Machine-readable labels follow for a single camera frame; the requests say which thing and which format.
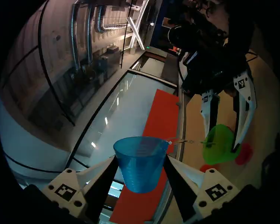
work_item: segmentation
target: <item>blue plastic cup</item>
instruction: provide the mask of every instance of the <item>blue plastic cup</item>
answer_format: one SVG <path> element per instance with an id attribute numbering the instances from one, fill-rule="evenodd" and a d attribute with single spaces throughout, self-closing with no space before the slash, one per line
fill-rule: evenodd
<path id="1" fill-rule="evenodd" d="M 113 145 L 127 188 L 147 193 L 159 182 L 169 143 L 153 137 L 129 137 Z"/>

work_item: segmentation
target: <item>metal duct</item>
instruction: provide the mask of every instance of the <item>metal duct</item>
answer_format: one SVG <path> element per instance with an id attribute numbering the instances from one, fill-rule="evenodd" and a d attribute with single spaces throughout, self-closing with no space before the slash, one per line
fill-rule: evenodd
<path id="1" fill-rule="evenodd" d="M 88 4 L 86 12 L 86 49 L 88 64 L 92 63 L 92 18 L 94 13 L 94 5 Z"/>
<path id="2" fill-rule="evenodd" d="M 77 16 L 79 10 L 79 0 L 77 0 L 72 5 L 72 15 L 71 15 L 71 45 L 72 45 L 72 55 L 74 57 L 75 68 L 76 70 L 81 69 L 81 64 L 78 54 L 78 42 L 77 42 Z"/>
<path id="3" fill-rule="evenodd" d="M 141 7 L 132 4 L 131 9 L 135 11 L 140 11 Z M 118 30 L 127 27 L 126 23 L 105 25 L 105 13 L 106 13 L 106 6 L 98 6 L 96 25 L 95 25 L 96 32 L 104 33 L 105 31 Z"/>
<path id="4" fill-rule="evenodd" d="M 140 6 L 136 6 L 136 5 L 132 4 L 132 8 L 131 8 L 131 9 L 132 9 L 132 10 L 134 10 L 134 11 L 139 12 L 139 11 L 140 11 L 140 9 L 141 9 L 141 7 L 140 7 Z"/>

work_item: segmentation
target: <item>green funnel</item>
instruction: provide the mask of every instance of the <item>green funnel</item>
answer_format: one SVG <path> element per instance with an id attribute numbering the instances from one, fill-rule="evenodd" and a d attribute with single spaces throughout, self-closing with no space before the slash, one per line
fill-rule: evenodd
<path id="1" fill-rule="evenodd" d="M 239 146 L 238 150 L 232 153 L 232 142 L 233 131 L 229 127 L 223 124 L 214 126 L 203 144 L 202 154 L 206 164 L 214 165 L 234 160 L 239 155 L 242 146 Z"/>

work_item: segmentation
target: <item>fluorescent light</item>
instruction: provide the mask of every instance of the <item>fluorescent light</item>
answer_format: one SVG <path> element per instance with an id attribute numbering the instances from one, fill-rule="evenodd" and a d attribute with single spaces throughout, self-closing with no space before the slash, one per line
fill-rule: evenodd
<path id="1" fill-rule="evenodd" d="M 134 64 L 134 66 L 132 67 L 132 69 L 134 69 L 138 64 L 139 64 L 139 61 L 137 61 L 137 63 Z"/>
<path id="2" fill-rule="evenodd" d="M 139 45 L 140 45 L 140 48 L 141 48 L 142 50 L 144 50 L 144 46 L 143 46 L 142 40 L 141 40 L 141 38 L 140 38 L 140 36 L 139 36 L 138 30 L 137 30 L 137 28 L 136 28 L 136 26 L 135 26 L 135 23 L 133 22 L 133 20 L 132 20 L 131 17 L 128 17 L 128 18 L 127 18 L 127 21 L 128 21 L 128 23 L 129 23 L 129 25 L 131 26 L 131 28 L 132 28 L 132 30 L 133 30 L 133 32 L 134 32 L 136 38 L 137 38 L 137 41 L 138 41 L 138 43 L 139 43 Z"/>
<path id="3" fill-rule="evenodd" d="M 137 22 L 136 22 L 136 29 L 137 29 L 137 31 L 140 28 L 141 19 L 143 17 L 143 14 L 144 14 L 144 11 L 145 11 L 146 6 L 148 4 L 148 1 L 149 0 L 144 0 L 143 3 L 142 3 L 142 6 L 141 6 L 141 9 L 140 9 L 140 12 L 139 12 L 139 16 L 138 16 L 138 19 L 137 19 Z M 134 32 L 133 36 L 132 36 L 132 39 L 131 39 L 131 42 L 130 42 L 130 48 L 133 48 L 134 43 L 135 43 L 135 38 L 136 38 L 136 33 Z"/>
<path id="4" fill-rule="evenodd" d="M 117 188 L 115 188 L 115 187 L 112 187 L 112 186 L 110 186 L 110 188 L 112 188 L 112 189 L 114 189 L 114 190 L 119 190 L 119 189 L 117 189 Z"/>

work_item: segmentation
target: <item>red carpet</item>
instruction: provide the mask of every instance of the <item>red carpet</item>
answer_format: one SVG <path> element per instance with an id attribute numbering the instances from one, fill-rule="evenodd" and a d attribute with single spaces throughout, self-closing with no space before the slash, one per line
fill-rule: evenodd
<path id="1" fill-rule="evenodd" d="M 142 136 L 168 139 L 176 136 L 178 124 L 178 97 L 157 90 Z M 173 152 L 173 145 L 167 153 Z M 110 222 L 143 224 L 152 219 L 161 199 L 167 176 L 163 169 L 157 187 L 145 194 L 136 194 L 124 186 Z"/>

